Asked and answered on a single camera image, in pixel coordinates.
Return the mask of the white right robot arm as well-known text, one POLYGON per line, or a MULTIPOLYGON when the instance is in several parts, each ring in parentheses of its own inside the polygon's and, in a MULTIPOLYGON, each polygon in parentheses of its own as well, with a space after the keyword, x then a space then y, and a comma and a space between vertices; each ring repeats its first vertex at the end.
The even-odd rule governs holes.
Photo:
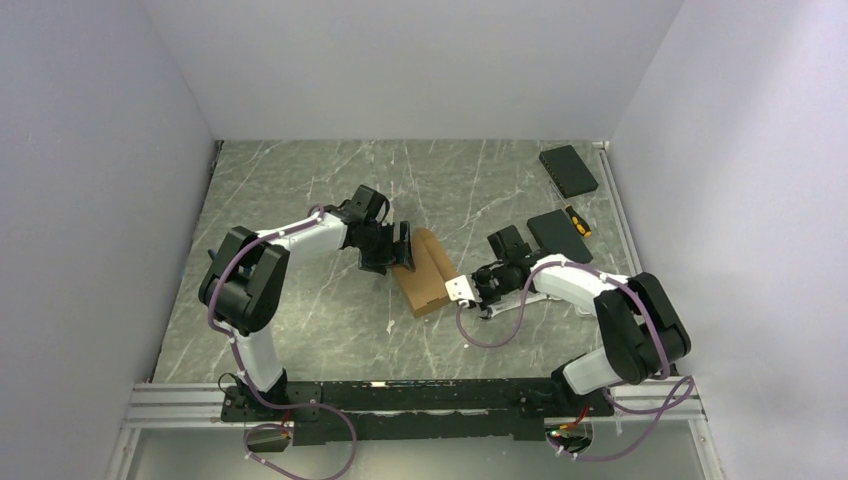
POLYGON ((513 291, 539 293, 597 320, 600 347, 554 373, 559 381, 551 388, 551 401, 560 413, 578 413, 590 393, 602 388, 665 378, 672 363, 690 353, 690 336, 655 275, 610 274, 560 253, 534 250, 513 226, 487 240, 496 260, 472 274, 474 303, 490 306, 513 291))

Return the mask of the brown cardboard paper box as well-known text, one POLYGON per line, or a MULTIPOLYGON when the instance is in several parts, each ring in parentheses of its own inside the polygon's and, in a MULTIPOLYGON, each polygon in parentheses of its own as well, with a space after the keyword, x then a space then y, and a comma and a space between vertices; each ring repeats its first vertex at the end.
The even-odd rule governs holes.
POLYGON ((392 266, 391 272, 412 316, 420 318, 451 303, 445 284, 459 273, 440 240, 429 229, 414 230, 411 250, 415 271, 392 266))

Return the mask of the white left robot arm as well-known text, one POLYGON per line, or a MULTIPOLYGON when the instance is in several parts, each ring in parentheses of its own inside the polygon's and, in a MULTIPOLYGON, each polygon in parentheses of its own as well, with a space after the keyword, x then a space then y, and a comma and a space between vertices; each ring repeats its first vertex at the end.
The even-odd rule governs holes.
POLYGON ((290 268, 334 251, 354 248, 359 269, 385 275, 392 267, 414 271, 412 227, 394 221, 390 200, 366 185, 338 205, 312 206, 306 217, 282 227, 231 228, 214 252, 198 291, 207 324, 227 337, 237 378, 250 388, 248 407, 264 420, 287 406, 287 373, 272 338, 290 268))

